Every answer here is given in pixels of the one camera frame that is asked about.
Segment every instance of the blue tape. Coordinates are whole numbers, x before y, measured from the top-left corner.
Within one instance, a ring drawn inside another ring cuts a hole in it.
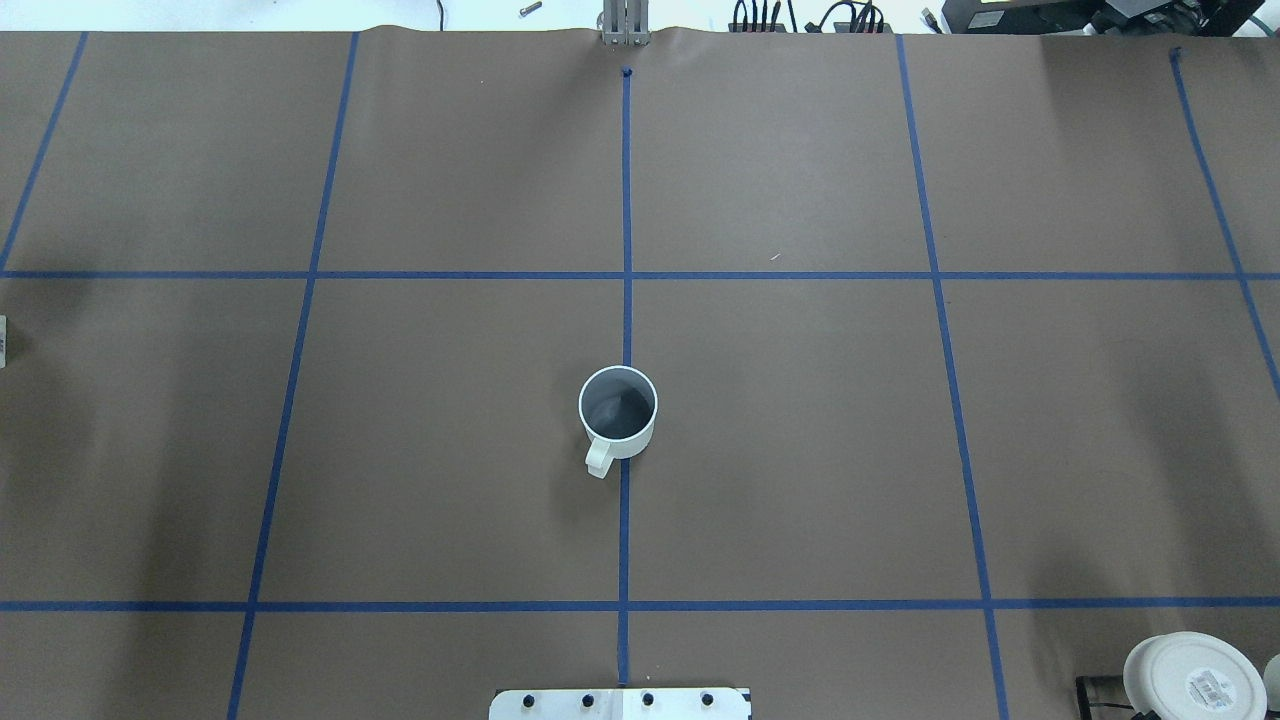
[[[442,601],[442,602],[270,602],[257,603],[259,612],[419,612],[419,614],[481,614],[481,612],[616,612],[612,600],[545,600],[545,601]]]
[[[613,600],[535,601],[259,601],[256,614],[617,612]],[[8,600],[0,612],[246,612],[248,602]],[[631,600],[631,612],[884,612],[1105,610],[1142,607],[1280,607],[1280,596],[1050,597],[973,600]]]
[[[618,272],[507,272],[507,270],[320,270],[319,279],[439,279],[439,281],[620,281]]]
[[[27,213],[27,202],[31,201],[31,193],[36,190],[36,179],[40,177],[40,168],[45,164],[45,154],[49,152],[49,143],[54,138],[54,131],[58,128],[58,118],[63,114],[63,105],[67,104],[67,95],[72,90],[72,81],[76,79],[76,70],[79,69],[81,58],[84,56],[84,45],[88,42],[88,33],[82,32],[79,41],[76,44],[76,53],[72,54],[72,63],[67,67],[67,77],[63,78],[63,87],[58,91],[58,100],[54,102],[54,110],[49,114],[49,123],[45,124],[45,135],[40,138],[40,147],[36,150],[36,159],[31,164],[31,172],[27,173],[27,184],[22,186],[22,196],[18,197],[18,208],[13,211],[13,222],[9,223],[9,234],[5,236],[4,249],[0,249],[0,270],[9,264],[9,254],[13,252],[13,245],[18,240],[18,229],[22,227],[22,217]]]
[[[221,281],[932,281],[928,270],[0,270],[0,279],[221,279]],[[943,281],[1236,281],[1235,273],[1103,273],[943,270]],[[1277,281],[1280,273],[1245,273],[1251,281]]]
[[[151,600],[8,600],[0,612],[244,612],[247,602],[172,602]]]
[[[980,600],[634,600],[635,612],[877,612],[982,610]]]
[[[945,281],[1234,281],[1231,273],[943,272]]]
[[[306,270],[4,270],[4,279],[68,281],[301,281]]]
[[[863,270],[863,272],[805,272],[805,270],[713,270],[713,272],[636,272],[637,281],[927,281],[925,272]]]
[[[631,258],[631,76],[622,68],[622,364],[631,364],[635,266]],[[618,685],[631,679],[631,460],[622,460],[618,482]]]
[[[320,196],[320,213],[316,217],[316,234],[311,246],[311,277],[302,293],[302,310],[298,313],[298,331],[293,341],[293,357],[289,361],[289,379],[284,388],[284,404],[280,410],[280,427],[275,438],[275,455],[271,459],[271,478],[266,486],[266,502],[262,506],[262,524],[257,534],[257,551],[253,556],[253,573],[250,579],[248,609],[244,611],[244,625],[241,629],[239,651],[236,655],[236,674],[232,678],[232,694],[227,703],[227,717],[234,720],[239,712],[241,692],[244,688],[244,670],[248,666],[248,650],[253,639],[253,621],[259,593],[262,588],[262,569],[266,565],[266,548],[271,537],[271,520],[275,515],[275,500],[280,488],[280,470],[284,466],[284,447],[289,436],[289,423],[293,419],[293,398],[298,388],[298,372],[302,368],[302,350],[306,347],[307,324],[311,319],[311,301],[315,296],[315,273],[320,265],[320,252],[324,247],[325,220],[329,214],[329,199],[333,192],[333,178],[338,169],[338,152],[342,147],[342,128],[347,118],[347,101],[351,97],[351,78],[356,68],[356,51],[360,47],[360,33],[351,33],[347,50],[347,70],[342,81],[342,96],[338,100],[338,118],[334,120],[333,145],[329,149],[329,167],[325,172],[324,192]]]
[[[1226,243],[1226,252],[1231,256],[1231,265],[1235,268],[1235,277],[1240,283],[1240,293],[1244,296],[1244,305],[1249,309],[1249,320],[1253,323],[1253,333],[1258,337],[1262,347],[1262,360],[1271,375],[1271,388],[1280,398],[1280,369],[1276,368],[1276,359],[1271,354],[1271,343],[1267,341],[1267,332],[1262,327],[1262,318],[1258,307],[1253,302],[1253,291],[1249,290],[1249,278],[1244,273],[1244,263],[1231,237],[1231,225],[1226,222],[1226,210],[1222,209],[1222,199],[1217,193],[1217,183],[1213,182],[1213,173],[1208,169],[1208,158],[1204,156],[1204,147],[1201,145],[1199,131],[1196,129],[1196,117],[1192,115],[1192,104],[1187,96],[1187,85],[1183,82],[1181,68],[1183,49],[1174,47],[1169,51],[1169,65],[1174,70],[1174,85],[1178,86],[1178,101],[1183,106],[1183,119],[1187,122],[1187,133],[1192,140],[1192,149],[1196,151],[1196,161],[1199,163],[1201,174],[1204,176],[1204,187],[1208,188],[1210,200],[1213,202],[1213,214],[1217,215],[1217,227],[1222,231],[1222,241]]]
[[[1280,597],[1059,597],[992,600],[995,610],[1093,610],[1123,607],[1280,607]]]
[[[906,47],[902,36],[897,41],[897,68],[902,78],[902,101],[906,109],[906,129],[911,140],[911,161],[915,165],[915,190],[920,200],[920,222],[924,225],[924,245],[929,254],[929,272],[933,274],[933,304],[938,314],[938,333],[942,341],[942,357],[947,370],[947,388],[951,393],[951,416],[956,428],[956,447],[960,452],[960,471],[964,477],[965,502],[969,506],[969,532],[973,536],[973,555],[978,565],[978,587],[982,600],[991,601],[991,579],[987,573],[987,550],[982,538],[982,519],[978,514],[978,493],[973,486],[973,462],[969,457],[969,437],[964,424],[964,407],[960,404],[960,383],[956,379],[955,354],[951,348],[951,328],[947,322],[946,296],[942,292],[942,274],[938,266],[938,250],[933,238],[933,217],[929,211],[929,193],[924,183],[924,164],[920,159],[920,137],[915,123],[915,108],[911,101],[911,79],[906,67]],[[991,653],[991,676],[996,687],[996,705],[1000,719],[1009,720],[1009,701],[1005,692],[1004,662],[1000,657],[1000,641],[996,637],[996,621],[987,612],[987,646]]]

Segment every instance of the table surface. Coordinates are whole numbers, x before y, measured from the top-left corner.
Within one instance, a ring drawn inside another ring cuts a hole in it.
[[[0,37],[0,716],[1261,665],[1280,46],[1170,40]]]

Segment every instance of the black cable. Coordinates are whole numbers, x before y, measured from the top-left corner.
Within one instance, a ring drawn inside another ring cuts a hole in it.
[[[865,24],[872,14],[872,9],[873,6],[869,1],[865,5],[863,5],[863,12],[858,13],[858,19],[849,26],[849,32],[867,32]]]
[[[823,26],[827,24],[827,18],[831,17],[832,10],[835,10],[836,8],[840,8],[840,6],[846,6],[846,8],[849,8],[849,27],[850,27],[850,31],[851,31],[852,27],[854,27],[854,23],[858,19],[858,6],[860,6],[860,5],[863,5],[863,3],[859,3],[858,0],[837,0],[837,3],[835,5],[832,5],[831,8],[827,8],[827,12],[822,14],[822,19],[818,20],[818,24],[808,23],[808,24],[804,26],[804,28],[805,28],[806,32],[822,32],[822,28],[823,28]]]

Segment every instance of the metal bracket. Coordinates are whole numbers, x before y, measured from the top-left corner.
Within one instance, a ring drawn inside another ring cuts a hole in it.
[[[604,0],[600,40],[605,45],[649,45],[649,0]]]
[[[751,720],[746,688],[503,691],[489,720]]]

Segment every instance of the cable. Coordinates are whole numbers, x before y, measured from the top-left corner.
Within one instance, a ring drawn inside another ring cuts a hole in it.
[[[920,20],[933,32],[942,35],[942,26],[938,24],[938,18],[933,17],[933,10],[928,8],[920,10]]]
[[[822,19],[818,20],[818,24],[805,23],[805,32],[822,32],[822,28],[827,24],[827,18],[831,17],[832,10],[840,8],[841,5],[849,8],[849,28],[851,32],[854,23],[858,20],[858,6],[863,5],[863,3],[859,3],[858,0],[837,0],[835,5],[827,8],[827,12],[822,14]]]
[[[1276,31],[1271,29],[1271,27],[1267,26],[1267,23],[1260,20],[1257,15],[1249,15],[1249,22],[1253,23],[1253,24],[1256,24],[1256,26],[1258,26],[1260,28],[1262,28],[1262,35],[1265,35],[1267,37],[1275,37],[1276,36]]]

